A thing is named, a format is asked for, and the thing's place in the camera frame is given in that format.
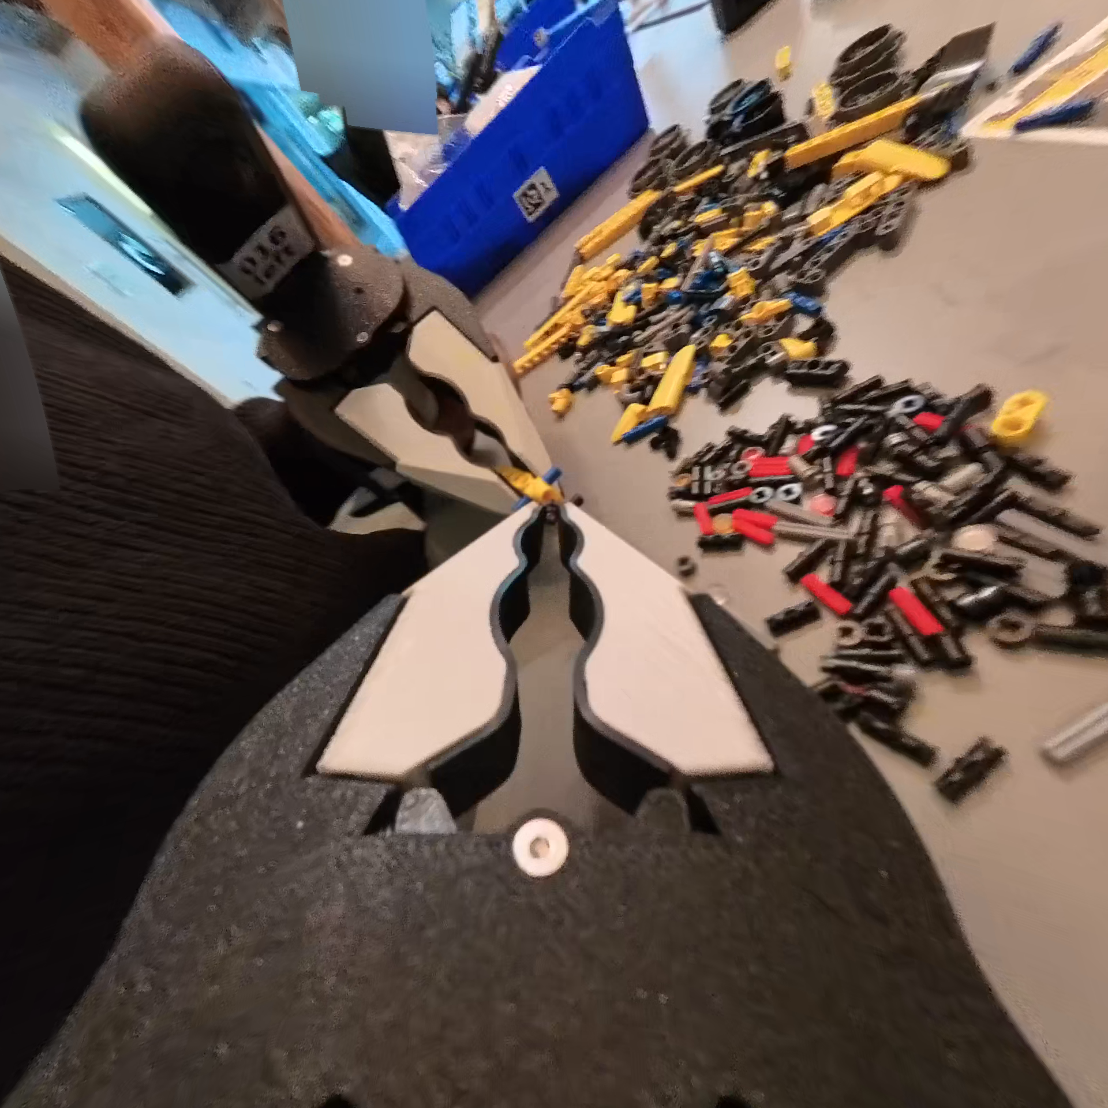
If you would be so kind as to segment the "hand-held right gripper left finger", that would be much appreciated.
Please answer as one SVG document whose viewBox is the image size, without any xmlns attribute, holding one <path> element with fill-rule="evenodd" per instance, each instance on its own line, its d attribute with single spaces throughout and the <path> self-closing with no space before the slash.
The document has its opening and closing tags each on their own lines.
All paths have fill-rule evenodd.
<svg viewBox="0 0 1108 1108">
<path fill-rule="evenodd" d="M 452 816 L 518 764 L 518 661 L 543 509 L 523 508 L 412 586 L 314 764 L 318 775 L 434 789 Z"/>
</svg>

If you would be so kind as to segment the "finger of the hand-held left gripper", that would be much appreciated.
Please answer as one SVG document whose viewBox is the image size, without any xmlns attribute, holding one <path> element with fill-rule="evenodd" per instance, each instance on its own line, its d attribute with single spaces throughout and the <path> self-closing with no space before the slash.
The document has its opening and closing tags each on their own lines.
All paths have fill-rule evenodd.
<svg viewBox="0 0 1108 1108">
<path fill-rule="evenodd" d="M 515 467 L 535 477 L 553 462 L 510 367 L 486 353 L 440 310 L 411 329 L 407 358 L 434 401 L 431 428 L 450 437 L 481 467 Z"/>
<path fill-rule="evenodd" d="M 424 490 L 496 516 L 510 516 L 520 494 L 500 475 L 514 462 L 495 437 L 477 430 L 465 451 L 454 437 L 428 429 L 390 383 L 354 389 L 337 405 L 341 422 Z"/>
</svg>

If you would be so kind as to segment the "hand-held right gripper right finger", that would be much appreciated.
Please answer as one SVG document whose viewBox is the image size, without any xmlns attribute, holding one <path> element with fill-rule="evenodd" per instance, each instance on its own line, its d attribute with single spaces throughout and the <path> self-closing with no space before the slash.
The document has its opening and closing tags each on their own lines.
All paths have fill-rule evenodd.
<svg viewBox="0 0 1108 1108">
<path fill-rule="evenodd" d="M 561 560 L 581 639 L 573 748 L 586 783 L 635 814 L 659 790 L 772 775 L 702 597 L 577 506 L 561 511 Z"/>
</svg>

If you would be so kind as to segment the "yellow toy beam blue pins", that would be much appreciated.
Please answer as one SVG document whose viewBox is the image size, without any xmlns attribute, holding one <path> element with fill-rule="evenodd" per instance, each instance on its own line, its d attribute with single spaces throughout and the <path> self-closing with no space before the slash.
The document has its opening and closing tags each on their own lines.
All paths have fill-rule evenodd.
<svg viewBox="0 0 1108 1108">
<path fill-rule="evenodd" d="M 560 487 L 562 471 L 553 467 L 545 475 L 535 475 L 532 471 L 516 466 L 495 466 L 494 473 L 503 484 L 515 495 L 511 512 L 518 512 L 531 506 L 562 507 L 565 496 Z"/>
</svg>

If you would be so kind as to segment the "pile of yellow grey beams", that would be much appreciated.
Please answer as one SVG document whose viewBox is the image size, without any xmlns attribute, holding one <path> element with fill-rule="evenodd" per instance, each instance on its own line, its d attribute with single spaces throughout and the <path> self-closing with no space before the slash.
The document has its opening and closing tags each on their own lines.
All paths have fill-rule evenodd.
<svg viewBox="0 0 1108 1108">
<path fill-rule="evenodd" d="M 985 24 L 908 66 L 905 33 L 882 24 L 845 48 L 797 119 L 788 48 L 775 78 L 721 89 L 701 141 L 660 132 L 628 201 L 577 242 L 516 376 L 565 360 L 556 391 L 616 389 L 614 441 L 653 433 L 656 447 L 688 396 L 725 412 L 767 376 L 838 392 L 850 366 L 828 355 L 828 287 L 854 256 L 899 251 L 921 189 L 966 168 L 957 118 L 992 40 Z"/>
</svg>

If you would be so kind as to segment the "pile of black red pins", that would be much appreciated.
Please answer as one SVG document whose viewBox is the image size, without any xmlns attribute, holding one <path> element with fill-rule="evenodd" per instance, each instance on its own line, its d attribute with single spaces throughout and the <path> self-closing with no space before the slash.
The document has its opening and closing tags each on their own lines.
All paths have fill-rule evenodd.
<svg viewBox="0 0 1108 1108">
<path fill-rule="evenodd" d="M 1057 503 L 1072 473 L 1028 450 L 1044 417 L 1020 447 L 992 442 L 1000 405 L 983 384 L 948 396 L 871 378 L 832 395 L 817 420 L 729 429 L 669 479 L 701 552 L 799 548 L 783 575 L 802 598 L 767 618 L 770 635 L 835 619 L 816 695 L 926 769 L 938 750 L 905 724 L 915 678 L 970 674 L 969 633 L 1106 657 L 1106 562 L 1028 525 L 1082 542 L 1105 528 Z"/>
</svg>

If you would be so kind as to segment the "blue plastic bin with tag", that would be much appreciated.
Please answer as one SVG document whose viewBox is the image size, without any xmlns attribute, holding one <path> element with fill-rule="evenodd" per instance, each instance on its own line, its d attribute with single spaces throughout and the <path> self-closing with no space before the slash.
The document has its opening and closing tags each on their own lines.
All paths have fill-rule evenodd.
<svg viewBox="0 0 1108 1108">
<path fill-rule="evenodd" d="M 471 149 L 401 213 L 409 255 L 467 296 L 536 242 L 648 130 L 623 16 L 584 21 Z"/>
</svg>

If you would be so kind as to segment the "clear plastic bag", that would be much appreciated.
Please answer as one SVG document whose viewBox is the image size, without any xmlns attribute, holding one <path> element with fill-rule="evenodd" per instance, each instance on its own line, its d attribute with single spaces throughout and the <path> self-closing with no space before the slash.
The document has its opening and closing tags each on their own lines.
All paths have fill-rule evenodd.
<svg viewBox="0 0 1108 1108">
<path fill-rule="evenodd" d="M 540 65 L 527 65 L 498 76 L 491 90 L 478 95 L 475 106 L 465 114 L 441 116 L 437 135 L 386 131 L 386 145 L 399 181 L 396 207 L 408 213 L 475 145 L 493 122 L 508 111 L 540 72 Z"/>
</svg>

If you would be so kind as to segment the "black two-hole toy plate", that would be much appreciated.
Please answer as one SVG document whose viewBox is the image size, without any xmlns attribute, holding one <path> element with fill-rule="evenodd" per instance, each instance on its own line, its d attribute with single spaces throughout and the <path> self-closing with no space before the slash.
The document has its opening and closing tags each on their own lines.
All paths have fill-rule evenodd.
<svg viewBox="0 0 1108 1108">
<path fill-rule="evenodd" d="M 936 779 L 936 793 L 959 805 L 978 792 L 1008 761 L 1008 750 L 990 738 L 979 738 Z"/>
</svg>

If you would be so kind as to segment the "light grey toy axle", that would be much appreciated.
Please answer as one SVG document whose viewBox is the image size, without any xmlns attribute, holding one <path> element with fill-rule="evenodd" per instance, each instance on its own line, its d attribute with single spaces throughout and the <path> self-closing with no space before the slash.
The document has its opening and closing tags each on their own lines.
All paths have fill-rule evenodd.
<svg viewBox="0 0 1108 1108">
<path fill-rule="evenodd" d="M 1068 724 L 1043 747 L 1044 759 L 1066 767 L 1094 754 L 1107 743 L 1107 702 Z"/>
</svg>

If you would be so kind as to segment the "yellow two-hole toy connector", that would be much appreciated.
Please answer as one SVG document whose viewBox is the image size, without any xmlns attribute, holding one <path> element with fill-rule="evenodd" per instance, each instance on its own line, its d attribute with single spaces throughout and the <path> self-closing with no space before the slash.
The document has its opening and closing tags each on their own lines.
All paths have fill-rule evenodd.
<svg viewBox="0 0 1108 1108">
<path fill-rule="evenodd" d="M 1031 440 L 1040 425 L 1049 396 L 1041 391 L 1028 389 L 1008 397 L 996 412 L 990 436 L 992 442 L 1004 449 L 1017 449 Z"/>
</svg>

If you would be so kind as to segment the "blue toy pin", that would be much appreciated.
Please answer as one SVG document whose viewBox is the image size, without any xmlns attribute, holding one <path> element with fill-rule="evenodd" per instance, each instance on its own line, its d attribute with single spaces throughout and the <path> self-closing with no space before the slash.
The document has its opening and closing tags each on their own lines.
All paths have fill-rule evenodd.
<svg viewBox="0 0 1108 1108">
<path fill-rule="evenodd" d="M 1047 107 L 1043 111 L 1021 116 L 1014 126 L 1016 134 L 1032 134 L 1047 130 L 1060 130 L 1085 126 L 1099 111 L 1102 98 L 1072 101 Z"/>
<path fill-rule="evenodd" d="M 1031 40 L 1031 43 L 1024 48 L 1021 54 L 1016 57 L 1016 60 L 1008 68 L 1008 77 L 1016 78 L 1028 73 L 1037 61 L 1044 58 L 1050 50 L 1054 49 L 1061 35 L 1061 21 L 1053 23 L 1047 29 L 1040 32 L 1033 40 Z"/>
</svg>

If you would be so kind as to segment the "printed instruction booklet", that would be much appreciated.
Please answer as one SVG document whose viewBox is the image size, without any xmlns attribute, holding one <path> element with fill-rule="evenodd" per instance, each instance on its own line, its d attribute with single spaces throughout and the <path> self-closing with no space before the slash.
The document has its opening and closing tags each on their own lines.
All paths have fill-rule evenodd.
<svg viewBox="0 0 1108 1108">
<path fill-rule="evenodd" d="M 1102 98 L 1099 111 L 1077 127 L 1016 134 L 1012 126 L 1033 112 L 1072 101 Z M 1093 25 L 1081 37 L 1054 46 L 1028 73 L 1010 78 L 965 126 L 963 135 L 975 140 L 1028 139 L 1049 143 L 1074 141 L 1106 145 L 1107 20 Z"/>
</svg>

